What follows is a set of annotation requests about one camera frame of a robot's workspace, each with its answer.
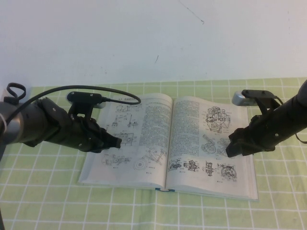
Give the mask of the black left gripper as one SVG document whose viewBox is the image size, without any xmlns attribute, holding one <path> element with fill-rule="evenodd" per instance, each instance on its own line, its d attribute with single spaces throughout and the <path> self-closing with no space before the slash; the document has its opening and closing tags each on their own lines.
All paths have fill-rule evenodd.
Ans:
<svg viewBox="0 0 307 230">
<path fill-rule="evenodd" d="M 120 149 L 122 139 L 107 133 L 95 120 L 71 115 L 70 122 L 61 129 L 60 145 L 93 153 L 112 148 Z"/>
</svg>

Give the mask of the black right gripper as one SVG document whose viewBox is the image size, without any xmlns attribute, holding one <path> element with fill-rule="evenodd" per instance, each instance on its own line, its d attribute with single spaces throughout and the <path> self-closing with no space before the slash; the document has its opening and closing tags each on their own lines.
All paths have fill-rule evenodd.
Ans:
<svg viewBox="0 0 307 230">
<path fill-rule="evenodd" d="M 279 134 L 274 132 L 276 110 L 268 110 L 262 115 L 252 117 L 245 128 L 236 129 L 229 135 L 230 143 L 226 148 L 229 158 L 247 156 L 263 151 L 274 151 L 279 143 Z"/>
</svg>

